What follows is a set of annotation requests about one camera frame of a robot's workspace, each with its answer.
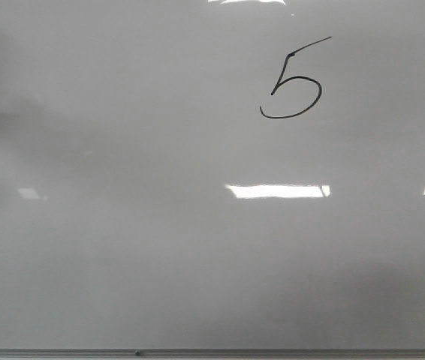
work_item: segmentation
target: whiteboard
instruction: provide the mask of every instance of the whiteboard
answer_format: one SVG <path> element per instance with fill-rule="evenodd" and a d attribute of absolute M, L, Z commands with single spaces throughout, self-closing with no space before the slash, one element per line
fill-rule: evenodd
<path fill-rule="evenodd" d="M 425 0 L 282 2 L 0 0 L 0 348 L 425 348 Z"/>

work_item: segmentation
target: white surface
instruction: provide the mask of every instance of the white surface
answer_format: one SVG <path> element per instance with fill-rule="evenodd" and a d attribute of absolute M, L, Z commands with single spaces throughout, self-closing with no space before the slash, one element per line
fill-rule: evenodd
<path fill-rule="evenodd" d="M 424 348 L 424 189 L 425 0 L 0 0 L 0 347 Z"/>

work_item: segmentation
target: handwritten number 5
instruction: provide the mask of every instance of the handwritten number 5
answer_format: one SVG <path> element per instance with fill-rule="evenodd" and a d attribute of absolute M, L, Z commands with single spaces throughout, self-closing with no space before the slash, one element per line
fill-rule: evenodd
<path fill-rule="evenodd" d="M 281 75 L 279 75 L 278 81 L 276 82 L 276 85 L 274 86 L 274 89 L 271 92 L 271 95 L 274 95 L 276 93 L 276 90 L 278 90 L 281 86 L 283 86 L 287 82 L 292 81 L 292 80 L 295 80 L 295 79 L 303 79 L 303 80 L 310 81 L 311 83 L 314 83 L 314 84 L 316 84 L 318 86 L 318 96 L 316 96 L 316 99 L 314 99 L 314 101 L 307 108 L 305 108 L 302 111 L 296 112 L 293 115 L 285 115 L 285 116 L 271 116 L 271 115 L 267 115 L 266 113 L 264 113 L 262 106 L 260 106 L 259 107 L 259 111 L 261 111 L 261 114 L 263 116 L 265 116 L 265 117 L 267 117 L 269 119 L 288 119 L 288 118 L 293 118 L 295 116 L 299 116 L 301 114 L 304 114 L 306 111 L 308 111 L 309 109 L 311 109 L 314 105 L 316 105 L 316 103 L 319 101 L 319 98 L 323 94 L 323 87 L 321 86 L 321 84 L 318 81 L 316 81 L 316 80 L 314 80 L 314 79 L 312 79 L 310 77 L 307 77 L 307 76 L 292 76 L 292 77 L 287 78 L 286 80 L 283 80 L 282 77 L 284 76 L 285 71 L 286 71 L 286 67 L 288 66 L 289 58 L 292 58 L 293 56 L 295 56 L 296 53 L 298 53 L 299 51 L 301 51 L 301 50 L 303 50 L 303 49 L 305 49 L 307 47 L 310 47 L 311 45 L 314 45 L 314 44 L 320 43 L 322 41 L 325 41 L 327 39 L 331 39 L 331 36 L 326 37 L 326 38 L 321 39 L 321 40 L 318 40 L 318 41 L 315 41 L 314 43 L 310 43 L 308 45 L 305 45 L 305 46 L 303 46 L 303 47 L 301 47 L 301 48 L 299 48 L 299 49 L 297 49 L 297 50 L 295 50 L 295 51 L 290 52 L 289 54 L 287 54 L 286 55 L 286 59 L 285 59 L 285 63 L 282 65 Z"/>

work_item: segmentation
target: black marker writing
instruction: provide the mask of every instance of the black marker writing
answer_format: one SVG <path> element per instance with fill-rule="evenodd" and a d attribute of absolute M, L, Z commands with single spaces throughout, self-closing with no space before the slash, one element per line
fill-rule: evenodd
<path fill-rule="evenodd" d="M 286 67 L 288 66 L 288 61 L 289 61 L 289 58 L 290 57 L 295 56 L 296 53 L 298 53 L 299 51 L 301 51 L 301 50 L 303 50 L 303 49 L 305 49 L 307 47 L 310 47 L 311 45 L 320 43 L 320 42 L 325 41 L 327 39 L 331 39 L 331 36 L 328 36 L 328 37 L 326 37 L 324 39 L 315 41 L 314 43 L 310 43 L 310 44 L 308 44 L 306 46 L 303 46 L 303 47 L 301 47 L 301 48 L 299 48 L 299 49 L 297 49 L 297 50 L 295 50 L 295 51 L 290 52 L 289 54 L 287 54 L 286 55 L 286 59 L 285 59 L 285 63 L 282 65 L 281 75 L 279 75 L 278 81 L 277 81 L 276 85 L 274 86 L 273 91 L 271 92 L 271 95 L 274 95 L 276 93 L 276 90 L 279 89 L 284 84 L 286 84 L 287 82 L 292 81 L 292 80 L 295 80 L 295 79 L 303 79 L 303 80 L 308 80 L 308 81 L 310 81 L 310 82 L 312 82 L 312 83 L 314 83 L 314 84 L 316 84 L 318 86 L 318 96 L 316 96 L 316 99 L 307 108 L 305 108 L 302 111 L 296 112 L 293 115 L 285 115 L 285 116 L 271 116 L 271 115 L 267 115 L 267 114 L 264 113 L 263 108 L 260 106 L 259 107 L 259 111 L 261 111 L 261 114 L 263 114 L 263 116 L 265 116 L 265 117 L 267 117 L 269 119 L 287 119 L 287 118 L 293 118 L 295 116 L 299 116 L 301 114 L 304 114 L 306 111 L 308 111 L 309 109 L 311 109 L 314 105 L 316 105 L 316 103 L 319 101 L 319 98 L 323 94 L 323 87 L 321 86 L 321 84 L 318 81 L 316 81 L 316 80 L 314 80 L 314 79 L 312 79 L 310 77 L 307 77 L 307 76 L 292 76 L 292 77 L 287 78 L 286 80 L 283 80 L 282 77 L 285 74 Z"/>

